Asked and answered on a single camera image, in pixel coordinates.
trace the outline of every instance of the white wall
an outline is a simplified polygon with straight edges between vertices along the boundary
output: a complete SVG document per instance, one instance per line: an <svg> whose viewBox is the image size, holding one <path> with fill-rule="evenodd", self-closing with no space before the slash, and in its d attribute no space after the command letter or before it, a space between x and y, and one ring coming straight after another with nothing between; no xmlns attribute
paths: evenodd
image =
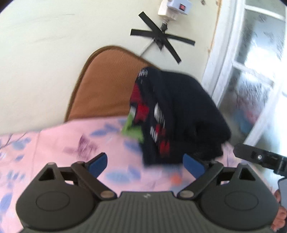
<svg viewBox="0 0 287 233"><path fill-rule="evenodd" d="M144 58L162 69L201 80L215 30L216 0L191 0L190 15L168 24L168 33L196 41L170 41L178 65L153 46ZM63 122L78 75L91 53L120 45L135 53L150 39L130 36L148 29L144 11L158 26L161 0L14 0L0 13L0 134L41 129Z"/></svg>

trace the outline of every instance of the pink floral bedsheet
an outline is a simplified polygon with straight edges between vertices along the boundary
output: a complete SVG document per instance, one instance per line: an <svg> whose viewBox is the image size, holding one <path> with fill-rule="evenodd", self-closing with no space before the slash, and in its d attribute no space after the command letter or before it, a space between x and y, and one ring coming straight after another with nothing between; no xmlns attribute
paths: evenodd
<svg viewBox="0 0 287 233"><path fill-rule="evenodd" d="M99 180L114 190L165 191L177 193L194 177L183 166L142 164L142 151L136 140L121 135L126 117L74 120L40 132L0 136L0 233L22 229L15 204L35 175L48 162L58 167L88 161L101 152L108 166ZM237 166L232 146L222 145L225 166Z"/></svg>

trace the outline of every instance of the black cross-shaped marker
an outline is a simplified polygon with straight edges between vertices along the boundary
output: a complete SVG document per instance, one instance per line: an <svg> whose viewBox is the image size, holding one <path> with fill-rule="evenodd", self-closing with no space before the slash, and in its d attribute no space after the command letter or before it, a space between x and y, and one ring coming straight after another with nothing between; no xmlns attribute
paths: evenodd
<svg viewBox="0 0 287 233"><path fill-rule="evenodd" d="M169 38L179 40L194 46L195 41L193 40L171 34L165 34L144 12L141 12L139 14L139 17L145 22L145 24L151 29L151 31L132 29L131 36L151 37L154 39L154 41L160 41L168 49L168 51L175 58L178 64L181 62L181 59L167 39Z"/></svg>

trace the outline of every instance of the green cloth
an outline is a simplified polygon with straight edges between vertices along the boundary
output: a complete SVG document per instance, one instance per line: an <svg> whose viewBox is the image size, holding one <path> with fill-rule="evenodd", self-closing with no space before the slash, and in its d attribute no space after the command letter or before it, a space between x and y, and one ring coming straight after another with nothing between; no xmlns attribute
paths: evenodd
<svg viewBox="0 0 287 233"><path fill-rule="evenodd" d="M138 125L133 125L133 116L131 113L127 116L126 124L122 129L122 134L137 139L141 143L144 142L144 136L141 127Z"/></svg>

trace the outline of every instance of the brown headboard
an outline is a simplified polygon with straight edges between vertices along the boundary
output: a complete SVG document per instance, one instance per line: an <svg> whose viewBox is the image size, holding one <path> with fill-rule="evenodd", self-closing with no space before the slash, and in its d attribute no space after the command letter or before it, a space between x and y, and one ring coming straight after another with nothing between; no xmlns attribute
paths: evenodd
<svg viewBox="0 0 287 233"><path fill-rule="evenodd" d="M135 79L146 66L154 65L121 47L95 51L80 73L65 121L127 115Z"/></svg>

